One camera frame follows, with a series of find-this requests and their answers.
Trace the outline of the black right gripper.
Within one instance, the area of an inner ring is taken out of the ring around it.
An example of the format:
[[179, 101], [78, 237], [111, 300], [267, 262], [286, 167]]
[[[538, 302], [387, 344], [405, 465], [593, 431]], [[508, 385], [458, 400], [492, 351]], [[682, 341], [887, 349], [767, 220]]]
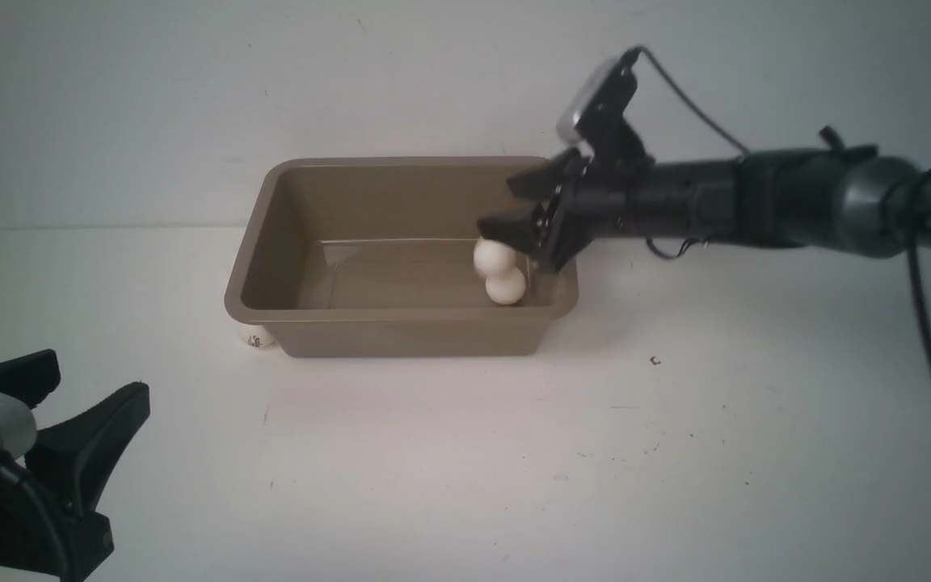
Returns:
[[549, 273], [561, 272], [596, 239], [650, 239], [639, 221], [636, 195], [655, 166], [656, 158], [646, 154], [606, 170], [594, 155], [566, 148], [507, 177], [515, 198], [538, 204], [477, 218], [478, 232]]

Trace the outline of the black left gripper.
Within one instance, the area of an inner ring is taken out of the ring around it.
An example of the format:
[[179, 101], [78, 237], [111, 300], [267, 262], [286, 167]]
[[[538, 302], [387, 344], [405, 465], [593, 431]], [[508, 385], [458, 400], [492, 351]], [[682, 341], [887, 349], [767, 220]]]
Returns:
[[[0, 362], [0, 393], [36, 408], [60, 384], [55, 350]], [[47, 487], [65, 513], [62, 538], [70, 545], [63, 570], [44, 520], [27, 497], [0, 486], [0, 567], [39, 572], [57, 579], [86, 579], [114, 552], [110, 520], [94, 512], [127, 445], [150, 416], [150, 387], [132, 382], [99, 404], [38, 431], [26, 467]]]

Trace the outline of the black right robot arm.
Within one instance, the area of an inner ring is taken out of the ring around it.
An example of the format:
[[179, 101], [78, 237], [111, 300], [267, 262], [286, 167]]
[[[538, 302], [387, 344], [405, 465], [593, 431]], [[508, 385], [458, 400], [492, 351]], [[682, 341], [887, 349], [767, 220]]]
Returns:
[[931, 170], [873, 145], [754, 152], [716, 161], [584, 156], [570, 148], [507, 181], [523, 209], [484, 215], [482, 237], [558, 272], [599, 238], [750, 248], [819, 247], [890, 258], [931, 248]]

